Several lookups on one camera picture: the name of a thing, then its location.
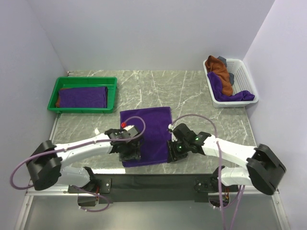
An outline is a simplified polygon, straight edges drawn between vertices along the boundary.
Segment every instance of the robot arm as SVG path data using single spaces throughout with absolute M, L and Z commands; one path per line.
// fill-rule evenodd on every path
M 221 179 L 225 186 L 253 185 L 264 194 L 272 195 L 286 172 L 285 166 L 266 145 L 243 146 L 205 132 L 196 135 L 185 124 L 178 125 L 171 132 L 172 141 L 168 141 L 170 161 L 185 158 L 189 151 L 219 157 L 218 141 L 222 158 L 240 166 L 223 167 Z
M 72 184 L 91 191 L 95 184 L 92 170 L 89 167 L 74 168 L 69 165 L 89 157 L 115 152 L 119 153 L 120 161 L 140 159 L 141 137 L 134 140 L 116 141 L 133 138 L 139 134 L 135 126 L 127 126 L 124 129 L 110 129 L 94 138 L 74 143 L 53 145 L 50 140 L 43 142 L 32 156 L 49 150 L 58 152 L 27 163 L 35 190 L 44 190 L 54 184 Z
M 223 167 L 221 175 L 224 186 L 253 185 L 259 191 L 272 195 L 285 173 L 284 165 L 265 145 L 256 148 L 215 138 L 205 132 L 196 135 L 185 124 L 180 124 L 170 131 L 172 132 L 172 140 L 167 142 L 169 147 L 168 162 L 185 158 L 190 151 L 219 157 L 216 143 L 218 141 L 222 150 L 222 158 L 240 166 L 236 168 Z M 117 139 L 135 137 L 139 133 L 135 126 L 127 126 L 124 129 L 110 129 L 97 137 L 69 144 L 54 146 L 51 141 L 43 142 L 33 155 L 48 150 L 63 149 L 63 151 L 37 158 L 27 164 L 35 190 L 44 190 L 54 184 L 72 184 L 82 187 L 86 191 L 94 191 L 97 181 L 92 170 L 88 167 L 74 168 L 69 165 L 92 156 L 114 152 L 119 153 L 120 161 L 139 159 L 141 138 L 116 141 Z M 212 174 L 212 184 L 217 185 L 217 182 L 217 170 L 215 170 Z

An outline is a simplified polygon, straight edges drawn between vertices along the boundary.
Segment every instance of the white basket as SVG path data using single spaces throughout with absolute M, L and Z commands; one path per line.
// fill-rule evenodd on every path
M 258 95 L 256 92 L 256 88 L 255 85 L 253 84 L 253 81 L 251 80 L 249 74 L 248 74 L 248 70 L 246 69 L 243 61 L 241 61 L 240 59 L 231 59 L 228 58 L 227 59 L 227 71 L 229 73 L 233 73 L 235 76 L 235 83 L 233 84 L 232 88 L 233 88 L 233 95 L 241 92 L 243 90 L 248 90 L 249 92 L 251 92 L 253 95 L 255 95 L 255 98 L 253 101 L 247 101 L 247 102 L 218 102 L 212 92 L 212 88 L 211 88 L 211 84 L 210 84 L 210 80 L 207 76 L 208 72 L 207 72 L 207 68 L 205 66 L 205 62 L 206 60 L 203 62 L 203 67 L 205 69 L 205 73 L 206 73 L 206 78 L 207 78 L 207 82 L 209 85 L 209 90 L 211 93 L 211 97 L 213 100 L 213 106 L 215 108 L 227 108 L 227 107 L 244 107 L 245 105 L 251 104 L 251 103 L 256 103 L 258 101 Z

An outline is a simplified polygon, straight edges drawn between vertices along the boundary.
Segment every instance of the green tray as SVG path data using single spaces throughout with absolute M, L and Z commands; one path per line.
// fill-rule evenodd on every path
M 58 114 L 61 113 L 106 113 L 113 112 L 114 101 L 116 96 L 116 83 L 115 77 L 60 77 L 57 79 L 54 86 L 48 110 L 54 111 Z M 80 88 L 80 87 L 107 87 L 107 108 L 57 108 L 56 102 L 59 97 L 59 90 L 61 88 Z

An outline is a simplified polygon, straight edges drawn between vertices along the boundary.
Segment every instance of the gray marble surface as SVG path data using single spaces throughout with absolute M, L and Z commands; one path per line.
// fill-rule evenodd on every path
M 118 90 L 112 114 L 61 114 L 53 141 L 69 143 L 87 139 L 119 126 L 119 112 L 130 109 L 170 106 L 173 119 L 197 113 L 217 126 L 219 137 L 234 143 L 255 145 L 245 108 L 214 108 L 203 71 L 74 71 L 70 76 L 117 77 Z M 195 131 L 213 133 L 213 127 L 197 117 L 181 120 Z M 234 167 L 231 162 L 223 165 Z M 91 167 L 95 173 L 212 173 L 218 158 L 189 154 L 183 160 L 152 166 L 123 168 L 117 154 L 96 156 L 73 164 Z

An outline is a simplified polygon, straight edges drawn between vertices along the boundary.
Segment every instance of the purple cloth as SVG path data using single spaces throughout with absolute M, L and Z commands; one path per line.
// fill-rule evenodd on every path
M 247 90 L 238 92 L 235 95 L 226 96 L 225 94 L 222 94 L 223 87 L 219 76 L 217 76 L 214 72 L 209 72 L 207 76 L 210 80 L 213 95 L 218 102 L 253 101 L 255 98 L 255 95 L 251 94 Z
M 124 167 L 135 167 L 152 164 L 166 163 L 168 157 L 167 141 L 172 138 L 168 132 L 168 125 L 172 123 L 171 108 L 157 107 L 147 109 L 135 109 L 120 112 L 120 123 L 131 116 L 140 116 L 146 123 L 141 145 L 141 159 L 123 161 Z M 132 119 L 127 125 L 135 125 L 139 131 L 143 124 L 138 119 Z
M 106 108 L 107 87 L 71 88 L 59 91 L 61 108 Z

